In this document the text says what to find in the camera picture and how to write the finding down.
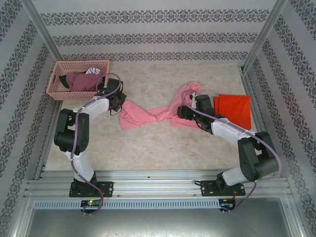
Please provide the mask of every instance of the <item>red cloth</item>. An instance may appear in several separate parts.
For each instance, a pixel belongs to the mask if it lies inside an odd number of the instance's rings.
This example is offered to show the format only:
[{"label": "red cloth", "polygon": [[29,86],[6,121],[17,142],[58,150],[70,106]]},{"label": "red cloth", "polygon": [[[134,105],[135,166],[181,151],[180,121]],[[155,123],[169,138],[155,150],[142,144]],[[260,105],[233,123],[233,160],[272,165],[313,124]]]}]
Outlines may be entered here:
[{"label": "red cloth", "polygon": [[224,115],[244,129],[251,129],[250,96],[220,94],[213,101],[216,114]]},{"label": "red cloth", "polygon": [[[181,99],[181,94],[184,90],[193,89],[198,93],[202,93],[200,84],[193,82],[191,84],[181,87],[173,97],[170,105],[155,108],[151,110],[144,110],[133,102],[126,100],[122,106],[122,112],[119,115],[120,125],[122,130],[130,130],[142,126],[148,122],[158,122],[167,119],[171,126],[182,126],[199,129],[195,121],[179,118],[177,116],[178,107],[184,105]],[[185,95],[185,100],[191,104],[190,94]]]},{"label": "red cloth", "polygon": [[71,92],[75,91],[95,91],[96,83],[101,77],[102,72],[98,71],[97,74],[85,74],[85,73],[67,73],[66,82],[69,85]]}]

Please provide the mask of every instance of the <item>maroon cloth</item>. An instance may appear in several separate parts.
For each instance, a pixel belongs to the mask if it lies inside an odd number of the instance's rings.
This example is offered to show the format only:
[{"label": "maroon cloth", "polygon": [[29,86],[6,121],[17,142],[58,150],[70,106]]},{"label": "maroon cloth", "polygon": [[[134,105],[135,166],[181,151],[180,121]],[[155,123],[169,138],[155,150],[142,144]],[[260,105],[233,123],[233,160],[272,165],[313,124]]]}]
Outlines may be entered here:
[{"label": "maroon cloth", "polygon": [[71,92],[74,91],[95,91],[98,79],[102,76],[100,71],[98,74],[84,74],[84,73],[67,73],[66,82],[69,85]]}]

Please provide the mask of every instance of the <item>orange cloth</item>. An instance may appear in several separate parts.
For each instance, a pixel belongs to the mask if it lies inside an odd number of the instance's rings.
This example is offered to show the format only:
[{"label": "orange cloth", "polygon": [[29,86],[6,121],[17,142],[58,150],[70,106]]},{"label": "orange cloth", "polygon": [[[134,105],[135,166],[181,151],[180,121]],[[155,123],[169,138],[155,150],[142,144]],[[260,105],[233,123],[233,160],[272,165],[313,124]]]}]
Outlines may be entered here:
[{"label": "orange cloth", "polygon": [[220,94],[213,100],[216,114],[225,116],[229,121],[244,129],[251,129],[250,96]]}]

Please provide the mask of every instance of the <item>patterned wallpaper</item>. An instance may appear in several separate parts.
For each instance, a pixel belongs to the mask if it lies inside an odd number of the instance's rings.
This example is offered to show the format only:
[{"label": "patterned wallpaper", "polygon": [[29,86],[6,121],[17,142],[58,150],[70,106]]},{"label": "patterned wallpaper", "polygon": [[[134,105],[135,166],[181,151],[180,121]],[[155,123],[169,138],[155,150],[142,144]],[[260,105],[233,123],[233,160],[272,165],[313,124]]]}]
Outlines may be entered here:
[{"label": "patterned wallpaper", "polygon": [[16,0],[0,0],[0,237],[33,179],[55,108],[46,93],[54,63]]},{"label": "patterned wallpaper", "polygon": [[65,60],[241,65],[275,1],[34,3]]},{"label": "patterned wallpaper", "polygon": [[315,13],[312,0],[290,0],[248,72],[308,236],[316,236]]}]

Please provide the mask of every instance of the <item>plastic basket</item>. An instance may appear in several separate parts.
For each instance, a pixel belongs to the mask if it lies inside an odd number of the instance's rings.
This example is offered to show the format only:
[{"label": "plastic basket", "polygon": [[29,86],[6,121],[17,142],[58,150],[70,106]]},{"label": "plastic basket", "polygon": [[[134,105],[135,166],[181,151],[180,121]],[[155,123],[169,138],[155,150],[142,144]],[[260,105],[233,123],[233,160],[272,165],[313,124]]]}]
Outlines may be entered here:
[{"label": "plastic basket", "polygon": [[[84,72],[90,66],[98,66],[105,74],[109,72],[109,64],[109,60],[58,61],[50,76],[46,93],[54,100],[91,99],[96,94],[95,91],[71,92],[63,86],[59,76],[66,75],[69,72]],[[108,78],[109,76],[106,76],[105,84],[107,84]]]}]

